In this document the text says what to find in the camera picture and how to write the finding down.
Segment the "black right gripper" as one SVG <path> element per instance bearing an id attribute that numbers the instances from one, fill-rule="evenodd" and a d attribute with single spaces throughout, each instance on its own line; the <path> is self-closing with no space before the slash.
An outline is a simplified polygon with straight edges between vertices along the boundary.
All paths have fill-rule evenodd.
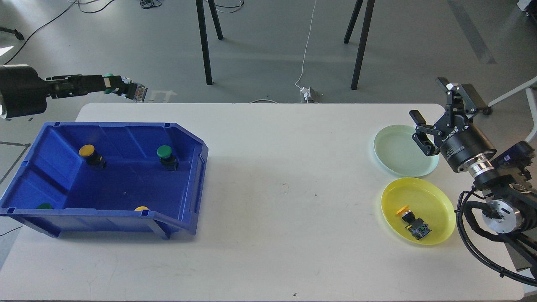
<path id="1" fill-rule="evenodd" d="M 472 84 L 452 83 L 445 77 L 435 81 L 446 94 L 445 113 L 431 126 L 420 111 L 410 110 L 415 123 L 414 142 L 426 156 L 441 154 L 456 173 L 464 172 L 466 162 L 474 157 L 491 159 L 497 149 L 472 122 L 478 114 L 489 115 L 489 105 Z M 434 136 L 434 143 L 429 135 Z"/>

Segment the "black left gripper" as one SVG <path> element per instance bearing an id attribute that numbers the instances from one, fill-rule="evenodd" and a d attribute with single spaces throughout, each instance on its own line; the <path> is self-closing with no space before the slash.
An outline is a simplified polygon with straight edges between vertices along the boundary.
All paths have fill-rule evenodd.
<path id="1" fill-rule="evenodd" d="M 60 75 L 43 80 L 29 65 L 2 65 L 1 118 L 44 113 L 49 94 L 46 81 L 67 81 L 50 85 L 50 97 L 53 99 L 85 96 L 92 92 L 104 92 L 107 88 L 102 75 Z"/>

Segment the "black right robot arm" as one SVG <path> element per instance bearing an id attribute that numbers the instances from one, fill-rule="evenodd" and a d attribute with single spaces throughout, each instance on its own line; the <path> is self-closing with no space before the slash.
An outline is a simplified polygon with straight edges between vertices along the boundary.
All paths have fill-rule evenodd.
<path id="1" fill-rule="evenodd" d="M 469 191 L 459 195 L 456 227 L 472 256 L 500 277 L 536 286 L 536 240 L 525 234 L 536 228 L 536 189 L 527 167 L 535 149 L 522 140 L 501 154 L 474 124 L 478 114 L 490 115 L 491 107 L 471 84 L 452 83 L 437 77 L 446 95 L 444 114 L 428 124 L 418 110 L 409 112 L 415 123 L 412 139 L 426 156 L 441 154 L 453 172 L 468 172 L 473 178 Z M 492 242 L 510 245 L 530 264 L 530 277 L 493 262 L 472 243 L 465 225 Z"/>

